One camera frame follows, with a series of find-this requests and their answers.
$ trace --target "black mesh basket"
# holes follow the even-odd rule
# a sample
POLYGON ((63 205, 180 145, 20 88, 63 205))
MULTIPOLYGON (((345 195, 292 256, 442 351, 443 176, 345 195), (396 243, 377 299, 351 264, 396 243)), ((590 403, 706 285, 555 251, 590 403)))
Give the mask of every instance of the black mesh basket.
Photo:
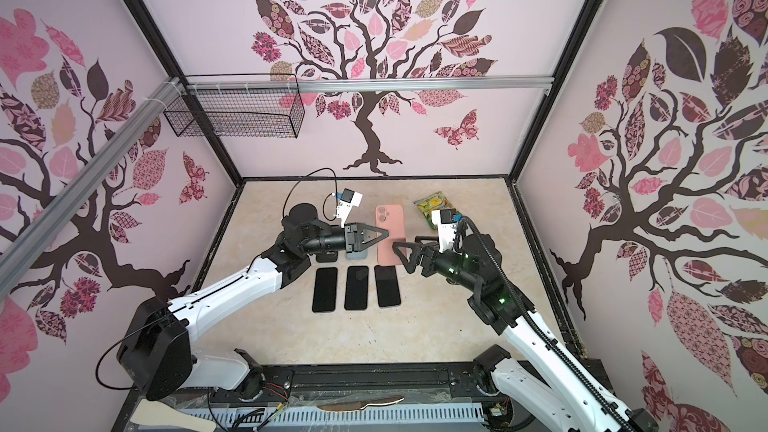
POLYGON ((244 82, 242 88, 231 83, 189 86, 187 93, 179 96, 165 111, 165 118, 176 135, 202 136, 203 130, 195 119, 202 113, 217 136, 297 138, 304 119, 304 104, 296 75, 248 75, 268 75, 280 84, 259 87, 257 83, 246 86, 244 82))

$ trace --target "wallpaper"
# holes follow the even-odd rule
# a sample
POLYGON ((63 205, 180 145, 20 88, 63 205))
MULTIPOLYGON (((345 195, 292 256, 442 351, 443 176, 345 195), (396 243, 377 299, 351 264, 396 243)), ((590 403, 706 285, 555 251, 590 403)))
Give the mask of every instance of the wallpaper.
MULTIPOLYGON (((206 20, 192 24, 192 17, 179 14, 168 0, 146 1, 185 71, 263 72, 274 80, 295 73, 302 82, 547 75, 583 3, 189 0, 205 8, 206 20)), ((223 140, 245 176, 303 175, 323 166, 345 176, 505 174, 540 95, 540 90, 305 92, 298 139, 223 140)), ((286 112, 293 96, 279 102, 286 112)))
MULTIPOLYGON (((120 0, 76 4, 0 1, 3 249, 165 80, 120 0)), ((0 303, 4 424, 110 427, 124 393, 96 383, 98 357, 141 301, 189 290, 233 190, 204 139, 151 124, 0 303)), ((101 376, 128 383, 114 361, 101 376)))
POLYGON ((765 427, 767 10, 608 0, 522 178, 590 355, 662 430, 765 427))

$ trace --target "red butterfly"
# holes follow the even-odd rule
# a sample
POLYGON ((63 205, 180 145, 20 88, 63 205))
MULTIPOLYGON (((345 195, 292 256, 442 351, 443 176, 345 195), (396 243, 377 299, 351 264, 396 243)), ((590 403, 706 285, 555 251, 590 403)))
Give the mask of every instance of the red butterfly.
POLYGON ((455 129, 453 127, 439 127, 435 129, 435 133, 440 137, 448 139, 448 144, 454 146, 458 150, 459 144, 464 142, 464 139, 477 139, 478 128, 475 126, 475 122, 478 120, 477 109, 470 111, 464 119, 462 124, 455 129))
POLYGON ((200 183, 204 182, 206 174, 210 173, 206 172, 202 166, 196 166, 194 160, 192 160, 186 152, 184 152, 184 168, 187 169, 187 175, 190 177, 190 180, 187 182, 187 185, 181 189, 179 204, 188 202, 193 198, 195 200, 200 200, 205 197, 205 188, 203 188, 200 183))

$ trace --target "smartphone screen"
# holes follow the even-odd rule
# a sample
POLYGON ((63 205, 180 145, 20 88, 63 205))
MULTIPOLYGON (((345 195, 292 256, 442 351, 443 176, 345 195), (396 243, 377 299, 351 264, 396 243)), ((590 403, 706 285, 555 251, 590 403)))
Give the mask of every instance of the smartphone screen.
POLYGON ((377 265, 373 269, 376 277, 376 295, 379 296, 379 307, 394 307, 400 305, 400 287, 397 284, 397 271, 393 265, 384 267, 377 265))
POLYGON ((315 273, 315 294, 312 297, 312 312, 333 312, 336 310, 336 284, 339 269, 318 268, 315 273))
POLYGON ((368 266, 352 265, 346 270, 344 309, 364 311, 368 308, 368 266))

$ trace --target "knife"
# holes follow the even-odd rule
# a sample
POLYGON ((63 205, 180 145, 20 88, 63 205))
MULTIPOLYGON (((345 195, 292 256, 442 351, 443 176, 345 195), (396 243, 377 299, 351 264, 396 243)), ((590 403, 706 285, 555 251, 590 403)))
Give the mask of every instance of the knife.
POLYGON ((319 405, 317 408, 326 412, 356 412, 366 407, 385 407, 403 402, 406 398, 401 395, 372 400, 356 400, 354 402, 341 402, 340 404, 319 405))

